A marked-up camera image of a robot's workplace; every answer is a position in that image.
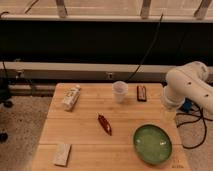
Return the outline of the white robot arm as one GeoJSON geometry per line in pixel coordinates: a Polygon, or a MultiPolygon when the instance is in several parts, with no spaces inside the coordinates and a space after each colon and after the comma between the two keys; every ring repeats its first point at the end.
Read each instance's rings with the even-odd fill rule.
{"type": "Polygon", "coordinates": [[[213,87],[206,83],[208,76],[208,67],[200,61],[174,67],[167,72],[167,85],[161,94],[166,121],[175,119],[176,111],[186,98],[213,114],[213,87]]]}

